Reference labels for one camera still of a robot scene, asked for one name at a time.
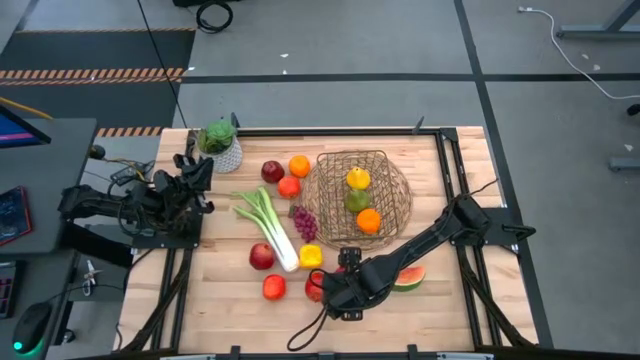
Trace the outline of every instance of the green light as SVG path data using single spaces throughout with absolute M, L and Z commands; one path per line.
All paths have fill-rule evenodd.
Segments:
M 16 344 L 19 344 L 20 349 L 22 349 L 24 347 L 24 345 L 20 342 L 15 342 L 13 343 L 13 348 L 16 348 Z M 44 338 L 40 339 L 40 342 L 38 343 L 38 345 L 36 345 L 36 347 L 34 347 L 31 351 L 27 352 L 26 354 L 20 354 L 18 353 L 18 357 L 20 358 L 31 358 L 35 355 L 37 355 L 38 353 L 40 353 L 42 351 L 42 349 L 44 348 Z

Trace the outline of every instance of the monitor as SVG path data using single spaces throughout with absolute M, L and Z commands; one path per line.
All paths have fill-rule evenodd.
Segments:
M 0 148 L 48 144 L 51 138 L 0 105 Z

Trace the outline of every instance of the computer mouse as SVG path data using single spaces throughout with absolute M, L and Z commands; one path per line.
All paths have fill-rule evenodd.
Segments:
M 13 349 L 17 353 L 26 354 L 38 345 L 50 315 L 51 305 L 48 302 L 33 304 L 25 310 L 13 330 Z

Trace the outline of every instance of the white cable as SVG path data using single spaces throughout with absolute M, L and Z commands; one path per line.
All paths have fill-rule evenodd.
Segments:
M 602 86 L 600 86 L 600 84 L 598 84 L 595 80 L 593 80 L 593 78 L 591 78 L 591 76 L 589 76 L 589 74 L 587 74 L 586 72 L 578 69 L 575 65 L 573 65 L 573 63 L 571 62 L 571 60 L 569 60 L 569 58 L 567 57 L 567 55 L 564 53 L 564 51 L 562 51 L 562 48 L 560 47 L 560 45 L 558 45 L 558 42 L 556 41 L 555 38 L 555 27 L 556 27 L 556 21 L 553 18 L 553 16 L 551 16 L 551 14 L 549 14 L 548 12 L 544 11 L 544 10 L 537 10 L 537 9 L 533 9 L 530 7 L 518 7 L 518 12 L 521 13 L 538 13 L 538 14 L 543 14 L 546 15 L 549 19 L 551 19 L 551 41 L 553 42 L 553 45 L 556 46 L 556 49 L 558 49 L 558 51 L 560 52 L 560 54 L 562 55 L 562 57 L 567 61 L 567 64 L 569 64 L 575 71 L 579 72 L 580 74 L 584 75 L 584 77 L 586 77 L 587 79 L 589 79 L 589 81 L 591 81 L 593 83 L 593 85 L 595 85 L 600 91 L 602 91 L 602 93 L 608 97 L 609 99 L 612 100 L 626 100 L 626 99 L 640 99 L 640 95 L 629 95 L 629 96 L 613 96 L 611 94 L 609 94 L 605 89 L 602 88 Z

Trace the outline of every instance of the potted plant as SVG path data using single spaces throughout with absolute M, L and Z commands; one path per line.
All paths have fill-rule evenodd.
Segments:
M 236 127 L 229 120 L 209 124 L 198 133 L 198 149 L 202 156 L 213 159 L 213 171 L 228 173 L 242 163 L 242 148 Z

